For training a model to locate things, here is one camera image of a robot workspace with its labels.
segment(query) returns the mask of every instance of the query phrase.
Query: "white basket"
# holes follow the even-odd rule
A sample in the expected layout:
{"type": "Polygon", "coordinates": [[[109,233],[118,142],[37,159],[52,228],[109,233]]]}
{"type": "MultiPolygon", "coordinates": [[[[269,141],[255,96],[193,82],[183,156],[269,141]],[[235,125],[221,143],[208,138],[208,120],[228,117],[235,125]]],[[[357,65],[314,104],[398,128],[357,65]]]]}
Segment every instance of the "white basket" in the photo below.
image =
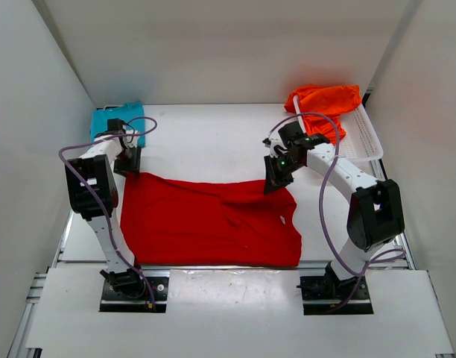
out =
{"type": "MultiPolygon", "coordinates": [[[[294,96],[293,102],[296,113],[300,113],[297,95],[294,96]]],[[[351,162],[368,162],[382,158],[384,150],[362,104],[352,112],[342,115],[341,124],[346,136],[341,140],[340,155],[351,162]]]]}

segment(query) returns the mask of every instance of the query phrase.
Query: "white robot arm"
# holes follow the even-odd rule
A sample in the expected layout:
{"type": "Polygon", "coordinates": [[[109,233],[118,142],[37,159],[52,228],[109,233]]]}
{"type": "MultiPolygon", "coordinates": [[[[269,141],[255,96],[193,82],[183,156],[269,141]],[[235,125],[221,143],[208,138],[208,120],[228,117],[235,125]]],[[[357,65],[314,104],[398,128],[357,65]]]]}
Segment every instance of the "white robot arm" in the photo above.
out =
{"type": "Polygon", "coordinates": [[[134,145],[133,140],[127,141],[124,125],[120,119],[110,119],[107,131],[97,135],[95,144],[86,153],[67,160],[66,180],[72,209],[94,230],[107,259],[107,270],[101,271],[102,275],[114,291],[138,297],[146,283],[115,214],[118,192],[113,172],[125,176],[128,172],[138,173],[140,167],[141,148],[134,145]],[[90,185],[100,202],[77,178],[74,170],[90,185]]]}
{"type": "MultiPolygon", "coordinates": [[[[278,133],[281,140],[267,138],[263,142],[270,148],[265,157],[265,194],[292,183],[291,173],[303,166],[324,177],[328,174],[335,147],[327,138],[308,136],[298,122],[284,125],[278,133]]],[[[336,286],[358,276],[375,252],[403,232],[405,225],[399,187],[393,180],[380,181],[338,157],[329,182],[350,204],[346,223],[349,239],[326,267],[326,279],[336,286]]]]}

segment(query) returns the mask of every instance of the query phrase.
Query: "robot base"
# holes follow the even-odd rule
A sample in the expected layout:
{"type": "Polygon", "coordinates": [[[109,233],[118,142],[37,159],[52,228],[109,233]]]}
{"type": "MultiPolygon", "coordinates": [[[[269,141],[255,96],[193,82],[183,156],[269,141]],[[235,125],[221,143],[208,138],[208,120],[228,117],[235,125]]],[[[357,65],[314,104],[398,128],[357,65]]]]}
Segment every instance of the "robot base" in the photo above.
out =
{"type": "MultiPolygon", "coordinates": [[[[339,292],[336,297],[323,294],[321,291],[317,292],[317,287],[322,287],[324,283],[324,276],[302,276],[301,277],[301,292],[303,295],[303,308],[304,315],[323,315],[326,311],[333,308],[345,298],[352,287],[339,292]]],[[[370,303],[369,288],[365,277],[361,278],[361,283],[355,291],[349,303],[335,310],[330,315],[371,315],[373,314],[372,304],[370,303]]]]}
{"type": "Polygon", "coordinates": [[[151,283],[155,297],[155,311],[148,307],[150,296],[145,293],[137,298],[130,298],[123,293],[116,292],[108,280],[104,280],[99,312],[133,312],[133,313],[165,313],[167,310],[168,277],[147,277],[151,283]]]}

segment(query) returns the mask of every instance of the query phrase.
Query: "white table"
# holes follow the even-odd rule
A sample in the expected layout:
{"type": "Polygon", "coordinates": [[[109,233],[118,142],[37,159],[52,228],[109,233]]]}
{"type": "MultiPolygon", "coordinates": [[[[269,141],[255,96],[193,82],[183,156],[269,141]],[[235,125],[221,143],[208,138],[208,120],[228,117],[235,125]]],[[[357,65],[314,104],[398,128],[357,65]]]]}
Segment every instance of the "white table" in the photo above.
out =
{"type": "MultiPolygon", "coordinates": [[[[144,106],[159,127],[149,134],[142,150],[141,171],[167,179],[232,183],[265,178],[262,144],[268,131],[287,116],[282,104],[217,104],[144,106]]],[[[368,164],[361,167],[370,172],[368,164]]],[[[123,198],[124,178],[115,175],[123,198]]],[[[288,190],[297,202],[294,226],[303,237],[302,261],[329,261],[333,256],[320,226],[317,201],[322,177],[310,169],[294,173],[288,190]]],[[[326,222],[335,246],[347,239],[349,205],[328,185],[325,193],[326,222]]],[[[118,206],[120,218],[121,202],[118,206]]],[[[384,250],[393,244],[386,245],[384,250]]],[[[62,260],[105,261],[89,225],[76,215],[62,260]]]]}
{"type": "Polygon", "coordinates": [[[304,316],[299,272],[271,270],[172,270],[167,313],[100,313],[101,267],[49,271],[28,348],[42,358],[453,353],[425,271],[369,271],[373,315],[304,316]]]}

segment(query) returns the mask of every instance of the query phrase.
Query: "orange cloth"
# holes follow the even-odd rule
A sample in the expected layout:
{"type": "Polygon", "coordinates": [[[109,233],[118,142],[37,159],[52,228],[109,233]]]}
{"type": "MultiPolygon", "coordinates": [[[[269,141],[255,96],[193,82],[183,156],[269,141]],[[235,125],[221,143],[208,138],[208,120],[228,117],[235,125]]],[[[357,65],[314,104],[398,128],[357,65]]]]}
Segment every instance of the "orange cloth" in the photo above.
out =
{"type": "MultiPolygon", "coordinates": [[[[298,95],[301,112],[318,112],[328,116],[338,126],[341,139],[346,131],[341,127],[339,120],[342,114],[353,111],[362,103],[359,86],[322,87],[309,84],[293,91],[285,103],[288,112],[296,113],[293,97],[298,95]]],[[[303,116],[307,134],[321,133],[332,144],[335,144],[335,131],[330,123],[317,116],[303,116]]]]}

